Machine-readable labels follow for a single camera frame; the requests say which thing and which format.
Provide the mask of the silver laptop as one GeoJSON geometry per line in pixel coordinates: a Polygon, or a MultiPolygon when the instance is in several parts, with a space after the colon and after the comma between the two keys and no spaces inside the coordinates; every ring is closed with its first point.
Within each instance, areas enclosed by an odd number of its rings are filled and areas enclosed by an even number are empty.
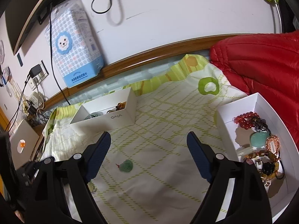
{"type": "Polygon", "coordinates": [[[39,135],[27,121],[23,119],[10,137],[12,159],[15,169],[20,168],[31,159],[31,154],[38,139],[39,135]]]}

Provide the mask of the small green jade pendant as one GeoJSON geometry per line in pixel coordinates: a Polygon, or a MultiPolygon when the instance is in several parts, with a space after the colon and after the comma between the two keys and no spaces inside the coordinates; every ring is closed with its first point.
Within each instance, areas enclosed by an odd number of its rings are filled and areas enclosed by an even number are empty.
{"type": "Polygon", "coordinates": [[[117,167],[121,172],[130,172],[133,169],[133,162],[127,159],[123,163],[117,164],[117,167]]]}

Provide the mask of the black monitor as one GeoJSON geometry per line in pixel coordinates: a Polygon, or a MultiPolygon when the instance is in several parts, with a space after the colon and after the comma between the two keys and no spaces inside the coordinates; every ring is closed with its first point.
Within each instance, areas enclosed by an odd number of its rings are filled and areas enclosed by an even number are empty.
{"type": "Polygon", "coordinates": [[[11,0],[4,14],[13,54],[21,48],[35,22],[42,24],[50,13],[50,6],[65,0],[11,0]]]}

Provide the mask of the green buddha pendant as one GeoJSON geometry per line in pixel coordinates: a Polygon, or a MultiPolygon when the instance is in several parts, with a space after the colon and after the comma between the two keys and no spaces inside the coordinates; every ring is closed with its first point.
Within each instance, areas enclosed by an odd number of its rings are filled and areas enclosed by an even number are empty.
{"type": "Polygon", "coordinates": [[[94,193],[97,192],[96,185],[94,185],[94,183],[92,183],[92,182],[89,182],[89,183],[88,183],[88,188],[89,188],[91,194],[94,194],[94,193]]]}

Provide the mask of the blue hanging tissue pack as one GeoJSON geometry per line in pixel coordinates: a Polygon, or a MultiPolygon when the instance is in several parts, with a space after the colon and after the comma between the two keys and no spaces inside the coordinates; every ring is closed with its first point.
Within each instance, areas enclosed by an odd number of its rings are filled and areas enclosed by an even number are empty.
{"type": "Polygon", "coordinates": [[[79,0],[56,7],[45,37],[52,58],[68,88],[96,77],[104,66],[103,56],[79,0]]]}

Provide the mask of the red down jacket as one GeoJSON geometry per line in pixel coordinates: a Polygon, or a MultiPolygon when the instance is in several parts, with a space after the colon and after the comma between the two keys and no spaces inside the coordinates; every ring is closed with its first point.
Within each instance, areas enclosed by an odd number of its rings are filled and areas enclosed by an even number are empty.
{"type": "Polygon", "coordinates": [[[298,144],[298,31],[224,39],[211,47],[210,62],[232,86],[260,93],[298,144]]]}

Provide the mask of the black power adapter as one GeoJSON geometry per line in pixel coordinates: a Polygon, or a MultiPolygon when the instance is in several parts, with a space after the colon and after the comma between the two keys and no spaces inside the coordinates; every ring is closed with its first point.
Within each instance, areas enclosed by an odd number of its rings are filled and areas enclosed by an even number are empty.
{"type": "Polygon", "coordinates": [[[36,66],[32,67],[28,73],[30,78],[35,78],[37,75],[39,75],[42,72],[42,68],[40,64],[37,64],[36,66]]]}

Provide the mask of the wooden bed headboard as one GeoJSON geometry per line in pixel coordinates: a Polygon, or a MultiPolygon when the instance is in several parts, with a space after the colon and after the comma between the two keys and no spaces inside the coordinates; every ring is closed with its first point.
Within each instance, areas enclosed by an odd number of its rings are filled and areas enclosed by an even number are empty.
{"type": "Polygon", "coordinates": [[[181,54],[188,54],[195,51],[207,50],[217,42],[223,39],[236,36],[235,34],[222,34],[212,35],[201,38],[187,39],[184,41],[178,41],[167,45],[159,46],[153,49],[137,53],[133,56],[124,58],[108,66],[105,66],[99,75],[89,79],[88,81],[81,83],[73,88],[66,88],[62,93],[57,93],[45,102],[45,108],[50,107],[61,102],[63,96],[72,96],[79,91],[82,91],[96,83],[99,83],[105,79],[111,78],[118,74],[124,73],[128,70],[138,68],[140,66],[147,65],[149,63],[157,62],[159,60],[168,59],[181,54]]]}

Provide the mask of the wall socket panel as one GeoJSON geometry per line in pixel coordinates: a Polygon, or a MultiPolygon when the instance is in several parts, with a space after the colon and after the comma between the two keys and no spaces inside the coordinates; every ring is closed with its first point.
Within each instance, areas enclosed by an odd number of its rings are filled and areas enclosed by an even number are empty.
{"type": "Polygon", "coordinates": [[[41,60],[41,62],[40,62],[40,68],[41,68],[41,72],[38,75],[36,75],[35,77],[33,77],[33,78],[30,77],[30,79],[29,79],[28,84],[32,91],[34,91],[36,89],[36,87],[38,85],[40,85],[41,82],[49,75],[49,72],[48,72],[43,60],[41,60]]]}

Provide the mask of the oval gold framed pendant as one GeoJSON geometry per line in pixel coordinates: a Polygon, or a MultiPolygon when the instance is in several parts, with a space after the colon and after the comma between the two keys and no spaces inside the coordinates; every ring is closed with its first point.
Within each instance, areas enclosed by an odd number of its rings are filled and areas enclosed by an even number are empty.
{"type": "Polygon", "coordinates": [[[275,135],[270,135],[269,137],[267,137],[266,139],[266,144],[265,144],[265,148],[277,155],[280,151],[280,141],[279,141],[279,138],[275,135]]]}

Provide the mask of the white open box right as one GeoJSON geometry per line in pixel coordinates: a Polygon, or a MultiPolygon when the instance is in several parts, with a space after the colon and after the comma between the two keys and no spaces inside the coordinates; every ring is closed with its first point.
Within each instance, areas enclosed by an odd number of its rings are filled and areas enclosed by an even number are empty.
{"type": "Polygon", "coordinates": [[[298,190],[298,150],[290,132],[277,112],[259,93],[231,99],[218,106],[215,118],[228,159],[244,161],[251,156],[259,171],[267,162],[275,164],[274,172],[270,176],[263,173],[261,179],[268,194],[272,221],[276,221],[298,190]],[[249,112],[256,113],[266,122],[269,129],[264,132],[279,138],[280,151],[277,155],[269,152],[265,145],[261,148],[252,147],[250,136],[257,130],[245,130],[235,123],[237,116],[249,112]]]}

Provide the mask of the round turquoise pendant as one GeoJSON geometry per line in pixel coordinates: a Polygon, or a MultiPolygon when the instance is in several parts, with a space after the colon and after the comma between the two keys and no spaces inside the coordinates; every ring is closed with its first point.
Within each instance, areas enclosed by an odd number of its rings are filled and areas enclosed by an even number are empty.
{"type": "Polygon", "coordinates": [[[261,148],[266,144],[266,140],[269,136],[270,134],[268,132],[256,131],[250,136],[250,144],[252,147],[261,148]]]}

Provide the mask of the white power strip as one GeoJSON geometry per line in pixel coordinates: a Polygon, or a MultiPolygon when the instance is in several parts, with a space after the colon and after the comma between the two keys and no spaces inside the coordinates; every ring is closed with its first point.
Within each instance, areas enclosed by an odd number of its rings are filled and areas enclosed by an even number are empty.
{"type": "Polygon", "coordinates": [[[43,109],[45,106],[44,95],[41,92],[33,91],[28,100],[36,109],[43,109]]]}

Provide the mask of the brown carved bead ornament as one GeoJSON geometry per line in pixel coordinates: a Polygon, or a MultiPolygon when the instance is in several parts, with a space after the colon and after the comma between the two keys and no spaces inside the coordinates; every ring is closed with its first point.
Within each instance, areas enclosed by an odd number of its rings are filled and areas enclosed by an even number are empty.
{"type": "Polygon", "coordinates": [[[118,103],[117,106],[115,107],[115,110],[116,110],[116,111],[123,110],[123,109],[125,109],[125,107],[126,107],[126,102],[120,102],[120,103],[118,103]]]}

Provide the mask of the green patterned bed sheet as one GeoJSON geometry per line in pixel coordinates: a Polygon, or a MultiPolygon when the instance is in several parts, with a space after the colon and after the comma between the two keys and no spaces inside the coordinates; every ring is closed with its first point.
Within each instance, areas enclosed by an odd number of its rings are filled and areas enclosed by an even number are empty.
{"type": "Polygon", "coordinates": [[[91,180],[93,198],[108,223],[190,223],[209,184],[187,148],[187,134],[225,153],[216,109],[245,94],[201,55],[185,55],[131,88],[135,123],[110,132],[111,147],[91,180]],[[117,164],[127,159],[133,169],[121,172],[117,164]]]}

